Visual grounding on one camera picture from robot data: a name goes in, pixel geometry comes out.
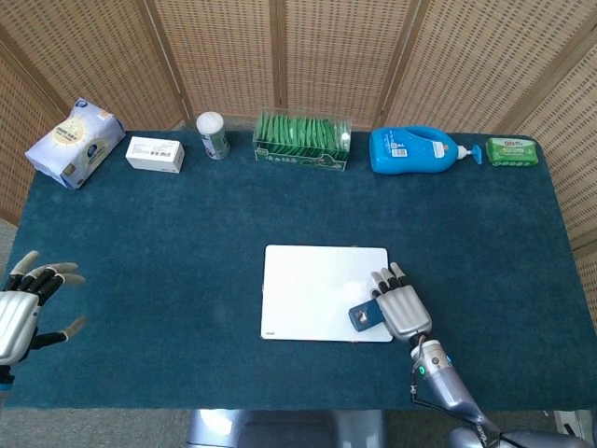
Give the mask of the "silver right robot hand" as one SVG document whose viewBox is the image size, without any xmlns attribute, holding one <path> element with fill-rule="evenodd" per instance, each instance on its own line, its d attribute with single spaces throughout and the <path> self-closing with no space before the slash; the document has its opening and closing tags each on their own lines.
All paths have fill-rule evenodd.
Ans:
<svg viewBox="0 0 597 448">
<path fill-rule="evenodd" d="M 389 333 L 411 345 L 418 344 L 422 337 L 428 338 L 432 318 L 400 266 L 393 261 L 388 268 L 370 275 L 376 285 L 370 297 L 379 306 Z"/>
</svg>

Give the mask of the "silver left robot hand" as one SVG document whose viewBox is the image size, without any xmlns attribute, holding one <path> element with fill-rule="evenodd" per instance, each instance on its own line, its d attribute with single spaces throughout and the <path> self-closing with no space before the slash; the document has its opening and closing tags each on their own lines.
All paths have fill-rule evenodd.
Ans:
<svg viewBox="0 0 597 448">
<path fill-rule="evenodd" d="M 0 289 L 0 368 L 23 361 L 32 350 L 65 343 L 85 326 L 78 317 L 66 328 L 41 333 L 38 320 L 49 299 L 65 285 L 81 285 L 85 278 L 74 262 L 53 262 L 35 266 L 39 253 L 27 253 L 11 269 Z"/>
</svg>

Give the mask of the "blue whiteboard eraser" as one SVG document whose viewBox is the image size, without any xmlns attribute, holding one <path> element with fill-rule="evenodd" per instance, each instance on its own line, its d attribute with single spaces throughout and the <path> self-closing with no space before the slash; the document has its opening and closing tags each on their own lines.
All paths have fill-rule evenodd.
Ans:
<svg viewBox="0 0 597 448">
<path fill-rule="evenodd" d="M 376 299 L 365 301 L 351 308 L 348 316 L 353 328 L 357 332 L 371 329 L 385 321 Z"/>
</svg>

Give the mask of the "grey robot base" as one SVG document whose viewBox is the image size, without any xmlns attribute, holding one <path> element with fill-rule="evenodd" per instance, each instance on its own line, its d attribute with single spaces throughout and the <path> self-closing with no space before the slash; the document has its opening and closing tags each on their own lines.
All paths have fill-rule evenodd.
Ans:
<svg viewBox="0 0 597 448">
<path fill-rule="evenodd" d="M 191 412 L 187 448 L 388 448 L 381 411 Z"/>
</svg>

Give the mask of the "white whiteboard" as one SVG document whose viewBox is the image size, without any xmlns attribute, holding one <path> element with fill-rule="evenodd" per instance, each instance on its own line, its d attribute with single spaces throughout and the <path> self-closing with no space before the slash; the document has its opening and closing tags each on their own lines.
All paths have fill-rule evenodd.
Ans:
<svg viewBox="0 0 597 448">
<path fill-rule="evenodd" d="M 382 247 L 267 245 L 260 336 L 271 341 L 389 343 L 384 325 L 358 331 L 349 311 L 370 299 Z"/>
</svg>

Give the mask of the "blue detergent pump bottle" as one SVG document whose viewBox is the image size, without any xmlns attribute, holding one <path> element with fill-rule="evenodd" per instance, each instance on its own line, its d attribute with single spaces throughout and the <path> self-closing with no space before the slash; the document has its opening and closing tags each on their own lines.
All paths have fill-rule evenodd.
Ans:
<svg viewBox="0 0 597 448">
<path fill-rule="evenodd" d="M 466 148 L 427 126 L 382 127 L 368 139 L 372 171 L 379 175 L 439 174 L 467 157 L 482 165 L 479 145 Z"/>
</svg>

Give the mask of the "tissue paper pack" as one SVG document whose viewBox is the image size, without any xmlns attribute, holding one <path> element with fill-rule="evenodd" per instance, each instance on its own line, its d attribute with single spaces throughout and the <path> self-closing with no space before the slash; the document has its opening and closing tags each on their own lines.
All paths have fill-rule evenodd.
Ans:
<svg viewBox="0 0 597 448">
<path fill-rule="evenodd" d="M 25 152 L 34 168 L 67 189 L 79 189 L 125 137 L 110 112 L 78 98 L 69 116 Z"/>
</svg>

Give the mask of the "green wet wipes pack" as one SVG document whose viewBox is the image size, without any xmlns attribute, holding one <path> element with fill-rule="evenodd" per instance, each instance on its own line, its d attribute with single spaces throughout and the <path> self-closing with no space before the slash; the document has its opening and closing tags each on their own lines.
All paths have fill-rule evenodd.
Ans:
<svg viewBox="0 0 597 448">
<path fill-rule="evenodd" d="M 536 143 L 523 138 L 492 137 L 486 142 L 492 166 L 525 167 L 538 164 Z"/>
</svg>

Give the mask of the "teal table mat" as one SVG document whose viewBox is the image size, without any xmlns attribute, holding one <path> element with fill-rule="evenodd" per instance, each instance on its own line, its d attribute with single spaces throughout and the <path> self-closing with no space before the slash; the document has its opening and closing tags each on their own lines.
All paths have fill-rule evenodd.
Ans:
<svg viewBox="0 0 597 448">
<path fill-rule="evenodd" d="M 83 189 L 35 178 L 12 258 L 76 262 L 85 285 L 62 287 L 40 328 L 88 321 L 14 368 L 12 405 L 406 407 L 402 344 L 261 338 L 265 249 L 291 244 L 385 248 L 481 405 L 576 406 L 584 297 L 545 164 L 383 176 L 363 134 L 342 173 L 258 162 L 242 134 L 223 161 L 182 142 L 177 175 L 117 148 Z"/>
</svg>

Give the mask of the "green tea bag box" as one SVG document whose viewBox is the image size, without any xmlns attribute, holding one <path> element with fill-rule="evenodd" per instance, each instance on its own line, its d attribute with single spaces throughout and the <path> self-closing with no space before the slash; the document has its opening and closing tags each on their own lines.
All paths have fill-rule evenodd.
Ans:
<svg viewBox="0 0 597 448">
<path fill-rule="evenodd" d="M 343 172 L 352 128 L 352 121 L 342 116 L 264 108 L 253 132 L 255 159 Z"/>
</svg>

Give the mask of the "white cardboard box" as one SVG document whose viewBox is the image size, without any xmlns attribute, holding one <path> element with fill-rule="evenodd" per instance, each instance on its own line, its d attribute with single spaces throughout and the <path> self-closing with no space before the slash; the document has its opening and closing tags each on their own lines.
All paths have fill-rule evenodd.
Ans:
<svg viewBox="0 0 597 448">
<path fill-rule="evenodd" d="M 185 150 L 175 140 L 133 136 L 125 158 L 135 169 L 179 174 Z"/>
</svg>

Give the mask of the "green can with white lid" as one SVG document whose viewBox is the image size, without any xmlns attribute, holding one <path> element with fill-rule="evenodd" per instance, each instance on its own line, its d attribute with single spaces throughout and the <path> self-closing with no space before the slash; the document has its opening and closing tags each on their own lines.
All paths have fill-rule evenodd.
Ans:
<svg viewBox="0 0 597 448">
<path fill-rule="evenodd" d="M 215 111 L 201 113 L 196 119 L 196 127 L 201 136 L 207 155 L 213 160 L 223 160 L 229 153 L 223 117 Z"/>
</svg>

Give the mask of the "bamboo folding screen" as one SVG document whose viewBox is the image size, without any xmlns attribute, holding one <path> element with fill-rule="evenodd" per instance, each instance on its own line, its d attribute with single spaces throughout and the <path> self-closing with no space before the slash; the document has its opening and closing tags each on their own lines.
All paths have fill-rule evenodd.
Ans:
<svg viewBox="0 0 597 448">
<path fill-rule="evenodd" d="M 79 97 L 133 130 L 273 106 L 530 135 L 597 328 L 597 0 L 0 0 L 0 224 Z"/>
</svg>

